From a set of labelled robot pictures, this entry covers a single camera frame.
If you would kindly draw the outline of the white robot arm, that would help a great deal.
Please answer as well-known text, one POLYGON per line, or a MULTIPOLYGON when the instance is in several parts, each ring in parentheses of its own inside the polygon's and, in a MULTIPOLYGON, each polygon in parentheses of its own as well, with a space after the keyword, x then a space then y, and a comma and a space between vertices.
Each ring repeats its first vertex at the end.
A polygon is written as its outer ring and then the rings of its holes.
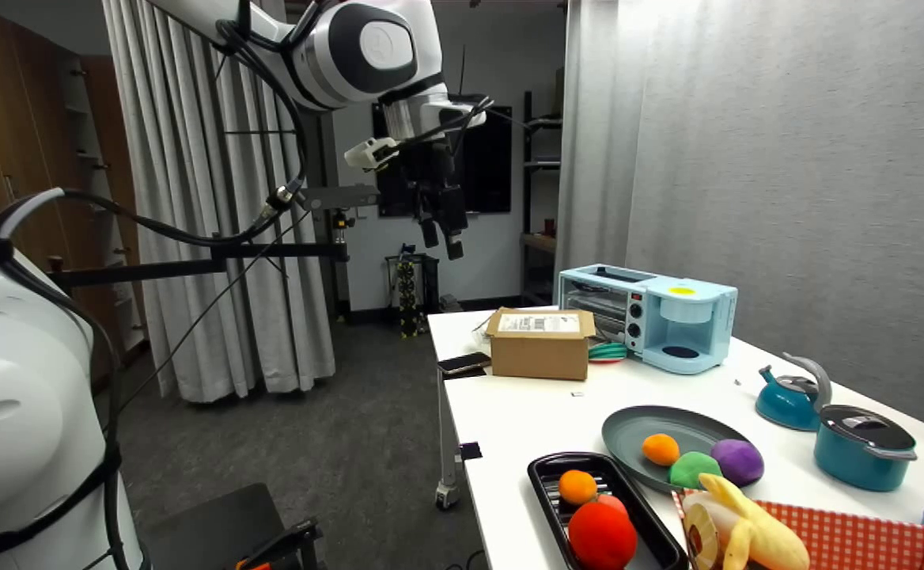
POLYGON ((291 114, 377 105, 387 135, 353 143, 344 162, 358 171, 401 166, 424 245, 463 257, 463 136, 487 120, 490 100, 451 95, 429 0, 311 0, 294 23, 253 0, 152 4, 239 57, 291 114))

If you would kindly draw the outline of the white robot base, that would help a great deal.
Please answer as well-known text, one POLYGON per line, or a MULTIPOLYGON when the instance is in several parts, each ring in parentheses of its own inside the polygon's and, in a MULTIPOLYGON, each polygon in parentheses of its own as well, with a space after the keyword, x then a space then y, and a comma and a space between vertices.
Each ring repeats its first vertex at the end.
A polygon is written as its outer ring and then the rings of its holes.
POLYGON ((42 279, 0 240, 0 570, 145 570, 88 394, 92 327, 6 266, 42 279))

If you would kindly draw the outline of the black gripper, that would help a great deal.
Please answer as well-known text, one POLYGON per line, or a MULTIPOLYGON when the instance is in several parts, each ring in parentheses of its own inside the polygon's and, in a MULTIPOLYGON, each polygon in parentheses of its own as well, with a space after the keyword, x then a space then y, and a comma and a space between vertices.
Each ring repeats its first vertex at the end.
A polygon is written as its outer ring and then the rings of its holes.
POLYGON ((379 213, 410 215, 424 246, 445 246, 459 261, 465 215, 465 135, 483 124, 483 105, 451 111, 433 130, 399 143, 399 157, 377 171, 379 213))

